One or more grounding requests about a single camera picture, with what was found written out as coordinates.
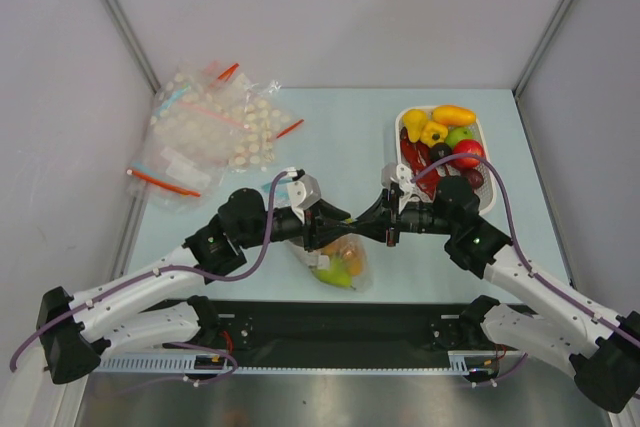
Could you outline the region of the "orange toy fruit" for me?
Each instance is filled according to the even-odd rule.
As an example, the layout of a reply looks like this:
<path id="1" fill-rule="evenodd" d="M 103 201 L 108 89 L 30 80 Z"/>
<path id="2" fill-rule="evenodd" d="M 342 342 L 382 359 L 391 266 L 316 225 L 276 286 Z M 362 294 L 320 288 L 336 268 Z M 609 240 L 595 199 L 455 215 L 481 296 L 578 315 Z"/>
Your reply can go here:
<path id="1" fill-rule="evenodd" d="M 322 252 L 341 260 L 351 276 L 359 276 L 365 270 L 366 253 L 358 236 L 344 236 L 324 247 Z"/>

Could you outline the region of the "clear blue-zipper bag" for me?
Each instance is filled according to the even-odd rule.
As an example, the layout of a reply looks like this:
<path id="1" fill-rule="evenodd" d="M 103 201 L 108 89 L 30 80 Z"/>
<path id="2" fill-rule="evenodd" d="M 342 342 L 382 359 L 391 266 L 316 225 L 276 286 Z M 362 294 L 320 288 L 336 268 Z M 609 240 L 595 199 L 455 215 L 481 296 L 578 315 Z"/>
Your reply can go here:
<path id="1" fill-rule="evenodd" d="M 278 182 L 278 185 L 275 188 L 274 209 L 276 210 L 276 212 L 274 212 L 274 220 L 277 218 L 278 214 L 280 214 L 280 216 L 284 218 L 285 210 L 290 210 L 290 203 L 289 203 L 289 198 L 288 198 L 287 189 L 286 189 L 286 185 L 288 183 L 289 181 L 287 179 L 281 180 Z M 343 223 L 351 223 L 352 221 L 353 220 L 350 214 L 350 218 Z M 314 276 L 314 271 L 316 269 L 346 270 L 346 267 L 341 260 L 338 260 L 336 258 L 330 258 L 328 255 L 325 255 L 322 252 L 322 249 L 324 247 L 319 250 L 313 250 L 313 251 L 305 250 L 304 241 L 301 236 L 295 237 L 283 242 L 285 243 L 285 245 L 287 245 L 288 249 L 293 253 L 296 259 L 307 268 L 307 270 L 310 272 L 311 275 L 313 275 L 315 279 L 316 277 Z M 359 276 L 351 276 L 351 277 L 352 277 L 352 283 L 353 283 L 354 289 L 343 289 L 343 290 L 358 292 L 358 291 L 366 290 L 369 288 L 372 281 L 368 271 L 367 256 L 366 256 L 366 266 L 365 266 L 364 272 Z"/>

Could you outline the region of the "green pear toy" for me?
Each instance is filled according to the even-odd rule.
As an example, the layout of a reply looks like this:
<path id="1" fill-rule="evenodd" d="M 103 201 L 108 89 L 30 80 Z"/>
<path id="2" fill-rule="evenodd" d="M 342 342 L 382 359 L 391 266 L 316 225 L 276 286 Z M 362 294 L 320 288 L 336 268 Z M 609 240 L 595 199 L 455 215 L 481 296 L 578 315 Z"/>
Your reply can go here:
<path id="1" fill-rule="evenodd" d="M 317 280 L 330 286 L 342 289 L 354 289 L 351 275 L 344 269 L 316 269 L 314 276 Z"/>

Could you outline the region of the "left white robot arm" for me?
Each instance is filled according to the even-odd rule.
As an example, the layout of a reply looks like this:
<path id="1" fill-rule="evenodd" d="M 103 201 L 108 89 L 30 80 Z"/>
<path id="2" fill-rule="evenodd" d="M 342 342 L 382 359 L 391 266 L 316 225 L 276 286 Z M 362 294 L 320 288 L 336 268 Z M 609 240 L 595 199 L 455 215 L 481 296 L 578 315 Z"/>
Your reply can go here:
<path id="1" fill-rule="evenodd" d="M 52 382 L 79 380 L 119 352 L 214 346 L 221 326 L 207 297 L 193 295 L 165 309 L 159 303 L 182 289 L 243 279 L 238 270 L 250 248 L 258 248 L 259 261 L 275 242 L 298 239 L 316 250 L 350 226 L 349 213 L 306 193 L 301 182 L 292 183 L 286 207 L 254 189 L 234 192 L 204 227 L 138 274 L 74 294 L 56 287 L 43 296 L 37 338 Z"/>

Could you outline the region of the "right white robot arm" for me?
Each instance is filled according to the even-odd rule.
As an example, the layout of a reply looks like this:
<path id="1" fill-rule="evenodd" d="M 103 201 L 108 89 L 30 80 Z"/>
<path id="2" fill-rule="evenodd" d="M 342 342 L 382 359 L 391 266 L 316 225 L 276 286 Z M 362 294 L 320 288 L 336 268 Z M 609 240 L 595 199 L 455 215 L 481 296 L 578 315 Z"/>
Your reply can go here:
<path id="1" fill-rule="evenodd" d="M 360 215 L 357 234 L 393 246 L 402 233 L 444 234 L 445 252 L 461 269 L 515 296 L 536 316 L 524 318 L 497 300 L 481 298 L 461 323 L 473 348 L 491 341 L 535 357 L 571 377 L 598 407 L 621 412 L 639 393 L 639 314 L 621 315 L 536 267 L 514 236 L 479 213 L 463 177 L 447 177 L 431 203 L 402 196 L 392 183 Z"/>

